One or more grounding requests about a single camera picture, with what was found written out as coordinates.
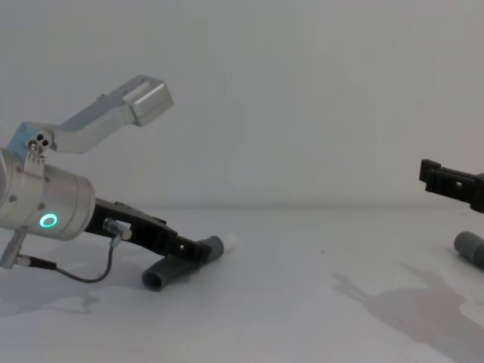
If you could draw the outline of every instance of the cable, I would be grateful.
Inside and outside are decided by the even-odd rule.
[[[66,270],[63,270],[62,268],[58,268],[58,267],[54,271],[57,271],[60,274],[66,276],[68,278],[72,278],[73,280],[78,281],[78,282],[83,282],[85,284],[95,284],[95,283],[97,283],[99,281],[104,280],[109,275],[109,273],[111,271],[111,266],[113,265],[113,251],[114,251],[114,247],[110,247],[109,248],[109,253],[107,255],[107,266],[106,266],[106,270],[98,278],[92,278],[92,279],[89,279],[89,278],[80,278],[79,276],[75,276],[75,275],[71,274],[70,272],[67,272]]]

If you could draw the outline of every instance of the gray cylindrical pad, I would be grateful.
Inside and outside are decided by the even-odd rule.
[[[461,232],[454,242],[455,249],[474,265],[484,268],[484,240],[476,234]]]
[[[224,253],[224,245],[218,237],[213,236],[198,242],[212,247],[212,251],[205,264],[218,259]],[[202,264],[184,261],[173,256],[167,256],[152,265],[143,273],[143,283],[149,290],[161,291],[175,279],[198,270],[201,265]]]

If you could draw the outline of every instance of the glowing green ring light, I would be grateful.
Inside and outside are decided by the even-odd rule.
[[[39,224],[42,228],[52,228],[57,224],[57,216],[53,213],[46,214],[40,219]]]

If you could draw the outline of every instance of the white backdrop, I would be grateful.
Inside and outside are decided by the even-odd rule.
[[[0,144],[138,73],[175,107],[51,162],[150,206],[452,205],[484,169],[482,0],[3,0]]]

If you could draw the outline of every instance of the silver cylindrical joint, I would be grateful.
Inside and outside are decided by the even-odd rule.
[[[29,234],[56,240],[76,238],[94,212],[91,182],[49,165],[39,170],[26,172],[21,158],[0,149],[0,227],[27,227]]]

